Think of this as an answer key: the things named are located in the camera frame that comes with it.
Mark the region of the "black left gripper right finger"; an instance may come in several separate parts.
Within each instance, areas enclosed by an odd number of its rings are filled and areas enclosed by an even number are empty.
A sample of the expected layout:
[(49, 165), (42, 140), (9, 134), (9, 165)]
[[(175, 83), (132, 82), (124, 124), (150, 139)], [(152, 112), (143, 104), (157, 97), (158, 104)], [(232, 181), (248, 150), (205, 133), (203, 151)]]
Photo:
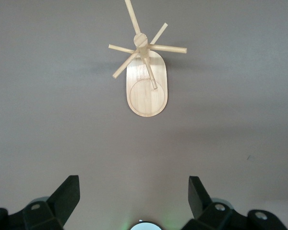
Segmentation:
[(229, 205), (213, 201), (198, 176), (190, 176), (188, 202), (193, 214), (184, 230), (286, 230), (273, 213), (253, 209), (243, 216)]

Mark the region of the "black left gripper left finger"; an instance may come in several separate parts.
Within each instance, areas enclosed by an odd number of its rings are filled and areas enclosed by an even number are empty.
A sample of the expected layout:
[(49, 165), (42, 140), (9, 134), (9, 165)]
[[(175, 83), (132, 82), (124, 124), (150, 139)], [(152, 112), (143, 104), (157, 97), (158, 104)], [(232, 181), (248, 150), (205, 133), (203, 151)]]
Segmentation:
[(79, 176), (70, 175), (50, 197), (35, 199), (12, 215), (0, 207), (0, 230), (62, 230), (79, 201)]

